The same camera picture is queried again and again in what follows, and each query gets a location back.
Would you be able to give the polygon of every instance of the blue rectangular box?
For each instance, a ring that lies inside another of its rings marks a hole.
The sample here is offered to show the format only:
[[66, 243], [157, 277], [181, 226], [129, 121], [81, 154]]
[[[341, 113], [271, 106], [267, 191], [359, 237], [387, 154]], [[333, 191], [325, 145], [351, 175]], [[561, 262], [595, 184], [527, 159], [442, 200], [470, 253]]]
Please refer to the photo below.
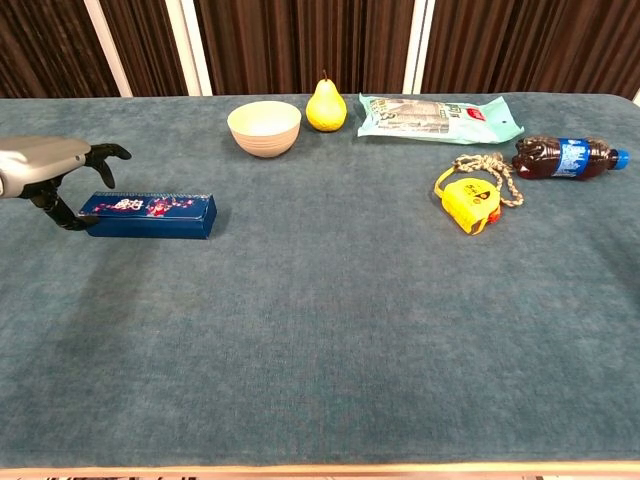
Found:
[[211, 195], [96, 192], [78, 216], [99, 218], [94, 237], [206, 239], [216, 218]]

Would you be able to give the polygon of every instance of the bottle label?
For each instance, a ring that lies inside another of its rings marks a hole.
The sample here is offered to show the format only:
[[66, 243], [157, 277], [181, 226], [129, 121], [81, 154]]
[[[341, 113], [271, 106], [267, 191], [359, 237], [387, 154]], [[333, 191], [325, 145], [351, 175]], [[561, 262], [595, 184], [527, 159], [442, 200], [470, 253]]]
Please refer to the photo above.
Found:
[[589, 163], [589, 142], [572, 138], [559, 138], [560, 161], [553, 177], [577, 177]]

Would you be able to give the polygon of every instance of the robotic arm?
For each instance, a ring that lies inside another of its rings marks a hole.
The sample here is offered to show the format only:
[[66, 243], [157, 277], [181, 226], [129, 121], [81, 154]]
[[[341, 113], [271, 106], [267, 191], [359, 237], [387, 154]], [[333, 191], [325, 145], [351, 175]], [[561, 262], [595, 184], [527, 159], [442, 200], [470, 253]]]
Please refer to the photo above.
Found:
[[96, 170], [109, 188], [115, 188], [110, 156], [123, 160], [131, 154], [115, 143], [89, 145], [64, 137], [0, 138], [0, 198], [25, 198], [42, 208], [59, 226], [84, 230], [95, 217], [78, 218], [58, 195], [63, 177], [82, 166]]

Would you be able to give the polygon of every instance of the blue bottle cap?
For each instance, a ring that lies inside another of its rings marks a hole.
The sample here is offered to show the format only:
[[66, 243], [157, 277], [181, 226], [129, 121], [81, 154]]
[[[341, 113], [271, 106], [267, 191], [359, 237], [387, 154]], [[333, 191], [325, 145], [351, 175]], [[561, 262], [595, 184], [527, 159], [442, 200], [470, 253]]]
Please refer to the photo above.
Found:
[[612, 170], [622, 170], [629, 163], [629, 152], [626, 150], [618, 150], [618, 161]]

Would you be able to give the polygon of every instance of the soda bottle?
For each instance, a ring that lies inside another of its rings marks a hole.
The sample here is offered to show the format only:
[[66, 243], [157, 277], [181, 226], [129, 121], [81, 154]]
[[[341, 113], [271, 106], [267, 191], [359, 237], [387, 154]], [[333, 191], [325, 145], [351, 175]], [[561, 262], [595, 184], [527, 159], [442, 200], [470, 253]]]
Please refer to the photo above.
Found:
[[629, 153], [595, 138], [525, 137], [516, 143], [515, 171], [523, 178], [590, 178], [605, 170], [620, 170]]

